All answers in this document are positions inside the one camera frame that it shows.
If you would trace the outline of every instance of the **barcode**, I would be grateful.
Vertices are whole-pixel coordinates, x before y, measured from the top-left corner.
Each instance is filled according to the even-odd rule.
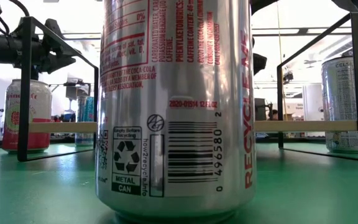
[[[215,182],[216,122],[171,121],[168,125],[168,183]]]

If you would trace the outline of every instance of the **black metal bracket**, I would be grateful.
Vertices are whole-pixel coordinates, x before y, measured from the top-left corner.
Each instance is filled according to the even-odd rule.
[[[351,20],[352,23],[352,43],[353,43],[353,59],[354,59],[354,76],[355,76],[355,91],[356,91],[356,108],[357,108],[357,131],[358,131],[358,13],[349,13],[344,16],[342,19],[337,21],[333,26],[325,30],[322,34],[314,38],[311,42],[306,44],[302,47],[299,51],[293,54],[291,57],[288,57],[284,62],[277,66],[277,105],[278,105],[278,120],[283,121],[283,78],[282,78],[282,69],[283,67],[291,62],[294,58],[308,50],[314,44],[322,40],[324,37],[332,33],[338,27],[341,27],[347,21]],[[299,151],[295,149],[285,149],[284,148],[284,136],[283,133],[278,134],[278,148],[283,150],[289,151],[296,151],[296,152],[305,152],[310,154],[318,154],[322,156],[332,156],[327,154],[320,154],[315,152],[306,152],[306,151]],[[332,157],[341,157],[346,159],[354,159],[354,158],[347,158],[343,156],[332,156]]]
[[[47,155],[41,157],[28,158],[28,141],[29,141],[29,108],[30,108],[30,74],[32,68],[32,26],[36,26],[42,30],[44,35],[49,36],[56,43],[60,44],[63,49],[69,51],[74,56],[79,57],[85,61],[88,65],[94,68],[94,122],[97,122],[97,108],[98,108],[98,86],[99,86],[99,68],[93,65],[88,59],[86,59],[81,53],[74,48],[70,47],[63,39],[57,34],[44,26],[34,17],[24,17],[22,23],[22,73],[21,73],[21,99],[20,99],[20,115],[19,115],[19,139],[17,143],[17,160],[21,162],[33,161],[37,159],[45,159],[49,157],[63,156],[67,154],[74,154],[78,152],[69,152],[64,154]],[[93,149],[96,146],[96,133],[93,137]]]

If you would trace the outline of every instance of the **soda can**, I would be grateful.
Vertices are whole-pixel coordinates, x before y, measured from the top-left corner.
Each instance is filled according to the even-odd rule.
[[[97,196],[136,223],[229,217],[256,185],[249,1],[104,3]]]
[[[6,90],[4,135],[2,149],[8,152],[17,152],[19,139],[21,80],[15,79]],[[51,122],[52,92],[49,86],[40,81],[30,82],[30,113],[29,122]],[[29,133],[29,152],[44,151],[49,147],[49,133]]]
[[[356,89],[353,57],[323,63],[323,107],[326,121],[356,121]],[[358,132],[325,132],[331,152],[358,153]]]
[[[76,115],[77,122],[93,122],[93,97],[77,97],[78,111]],[[76,146],[92,146],[93,133],[75,133]]]

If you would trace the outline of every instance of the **wooden stick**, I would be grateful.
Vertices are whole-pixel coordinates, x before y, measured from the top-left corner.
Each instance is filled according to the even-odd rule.
[[[256,132],[357,131],[355,121],[256,121]],[[93,133],[94,122],[30,123],[30,133]]]
[[[357,123],[356,121],[256,121],[255,131],[357,131]]]

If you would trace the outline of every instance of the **green table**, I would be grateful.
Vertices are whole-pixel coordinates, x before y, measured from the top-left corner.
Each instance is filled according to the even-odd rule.
[[[226,223],[358,223],[358,161],[277,144],[257,144],[257,158],[257,196]],[[94,152],[19,163],[0,149],[0,223],[122,223],[96,198],[94,181]]]

